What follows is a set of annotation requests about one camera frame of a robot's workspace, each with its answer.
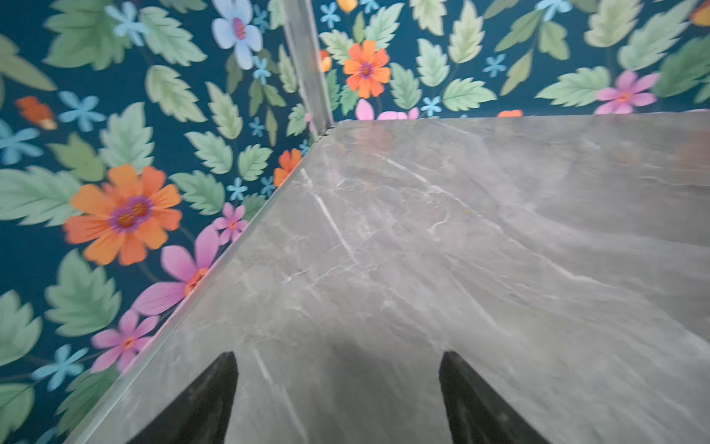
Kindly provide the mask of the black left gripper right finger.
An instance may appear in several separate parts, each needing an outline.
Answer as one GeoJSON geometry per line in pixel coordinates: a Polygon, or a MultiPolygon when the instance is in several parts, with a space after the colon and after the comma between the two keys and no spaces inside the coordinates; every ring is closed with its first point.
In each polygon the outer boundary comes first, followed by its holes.
{"type": "Polygon", "coordinates": [[[453,442],[548,443],[458,353],[443,354],[439,382],[453,442]]]}

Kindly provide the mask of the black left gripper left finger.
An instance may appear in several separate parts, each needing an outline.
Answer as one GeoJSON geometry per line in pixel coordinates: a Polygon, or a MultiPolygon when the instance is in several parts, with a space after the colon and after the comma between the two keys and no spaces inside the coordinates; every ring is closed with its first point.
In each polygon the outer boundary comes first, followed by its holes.
{"type": "Polygon", "coordinates": [[[223,444],[238,380],[236,356],[221,353],[129,444],[223,444]]]}

